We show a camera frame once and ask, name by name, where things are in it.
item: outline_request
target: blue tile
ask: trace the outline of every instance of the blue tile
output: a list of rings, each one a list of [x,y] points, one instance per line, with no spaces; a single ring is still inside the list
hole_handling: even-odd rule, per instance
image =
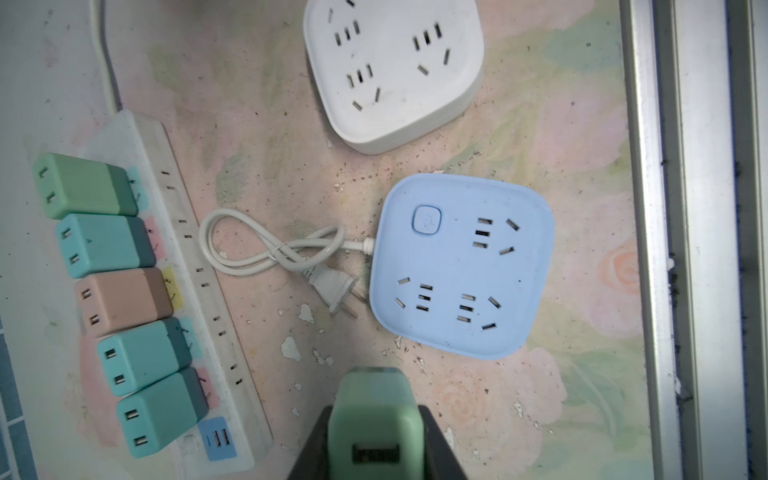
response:
[[[6,473],[9,468],[8,454],[5,453],[5,445],[3,444],[2,435],[0,435],[0,474]]]
[[[21,480],[38,480],[35,460],[32,458],[32,448],[29,445],[29,436],[27,436],[27,427],[24,421],[9,426],[8,431],[11,434],[11,445],[13,445],[13,453],[16,457],[18,477]]]
[[[0,335],[0,398],[5,407],[7,420],[22,416],[22,404],[18,401],[11,357],[8,355],[8,346],[5,345],[5,335]]]

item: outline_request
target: teal charger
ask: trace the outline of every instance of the teal charger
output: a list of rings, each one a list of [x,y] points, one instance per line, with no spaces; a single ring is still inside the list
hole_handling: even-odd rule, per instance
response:
[[[192,355],[175,318],[166,318],[116,333],[96,347],[109,388],[127,395],[192,363]]]
[[[56,225],[56,236],[72,278],[154,265],[154,251],[140,218],[69,214]]]
[[[118,402],[118,418],[135,458],[159,452],[208,413],[200,380],[186,368]]]

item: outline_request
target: blue square power strip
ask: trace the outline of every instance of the blue square power strip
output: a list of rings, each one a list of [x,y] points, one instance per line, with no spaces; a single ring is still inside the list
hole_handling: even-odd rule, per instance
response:
[[[507,356],[528,338],[553,243],[552,212],[529,188],[412,175],[382,209],[373,314],[415,342],[479,359]]]

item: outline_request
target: white plug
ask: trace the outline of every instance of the white plug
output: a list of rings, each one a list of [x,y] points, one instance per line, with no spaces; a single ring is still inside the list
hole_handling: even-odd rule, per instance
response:
[[[321,263],[304,272],[310,285],[315,287],[320,298],[328,305],[328,310],[333,315],[341,306],[344,307],[344,299],[354,288],[357,279],[341,270],[334,270]]]
[[[480,87],[475,0],[309,0],[303,30],[328,119],[364,154],[453,120]]]

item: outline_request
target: long white power strip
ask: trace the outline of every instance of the long white power strip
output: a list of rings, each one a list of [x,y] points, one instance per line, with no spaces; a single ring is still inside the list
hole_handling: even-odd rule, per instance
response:
[[[197,221],[163,125],[120,111],[79,154],[127,170],[174,316],[185,329],[210,407],[199,426],[176,441],[187,477],[251,469],[266,455],[272,435],[216,271],[198,247]],[[225,428],[229,445],[206,446],[202,425]]]

